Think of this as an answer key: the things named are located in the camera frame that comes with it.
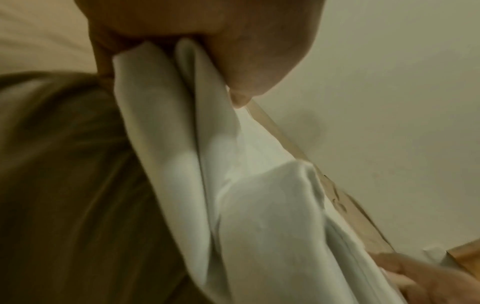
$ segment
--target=folded fabric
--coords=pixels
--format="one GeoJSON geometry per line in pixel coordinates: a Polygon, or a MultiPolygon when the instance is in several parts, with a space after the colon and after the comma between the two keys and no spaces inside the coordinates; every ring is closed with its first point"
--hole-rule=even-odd
{"type": "Polygon", "coordinates": [[[114,67],[128,137],[190,276],[212,302],[403,303],[325,205],[311,164],[263,165],[249,151],[245,112],[232,108],[201,46],[181,40],[171,59],[144,43],[114,67]]]}

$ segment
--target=wall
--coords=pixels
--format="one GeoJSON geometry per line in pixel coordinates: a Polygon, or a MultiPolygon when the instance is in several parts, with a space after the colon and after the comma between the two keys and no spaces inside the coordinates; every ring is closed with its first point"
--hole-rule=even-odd
{"type": "Polygon", "coordinates": [[[328,1],[259,104],[397,251],[480,236],[480,2],[328,1]]]}

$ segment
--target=olive green cloth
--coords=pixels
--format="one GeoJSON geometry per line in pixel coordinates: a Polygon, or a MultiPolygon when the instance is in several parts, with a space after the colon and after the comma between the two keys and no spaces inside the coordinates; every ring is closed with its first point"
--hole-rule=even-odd
{"type": "Polygon", "coordinates": [[[1,76],[0,160],[2,303],[208,303],[93,75],[1,76]]]}

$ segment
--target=human hand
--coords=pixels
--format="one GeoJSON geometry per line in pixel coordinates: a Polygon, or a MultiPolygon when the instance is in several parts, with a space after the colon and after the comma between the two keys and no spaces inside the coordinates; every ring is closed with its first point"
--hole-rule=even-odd
{"type": "Polygon", "coordinates": [[[276,85],[308,52],[324,0],[75,0],[88,18],[103,86],[112,57],[150,40],[164,50],[180,37],[203,44],[235,106],[276,85]]]}
{"type": "Polygon", "coordinates": [[[371,254],[389,272],[408,304],[479,304],[480,282],[459,270],[419,262],[398,253],[371,254]]]}

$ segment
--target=skin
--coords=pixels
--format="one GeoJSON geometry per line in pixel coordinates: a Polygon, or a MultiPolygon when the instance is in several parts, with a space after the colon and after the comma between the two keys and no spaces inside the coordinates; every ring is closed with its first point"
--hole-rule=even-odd
{"type": "Polygon", "coordinates": [[[171,51],[179,37],[202,43],[236,107],[276,85],[307,54],[323,0],[76,0],[88,18],[103,86],[112,56],[150,40],[171,51]]]}
{"type": "Polygon", "coordinates": [[[398,253],[372,254],[408,304],[479,304],[480,282],[459,270],[419,262],[398,253]]]}

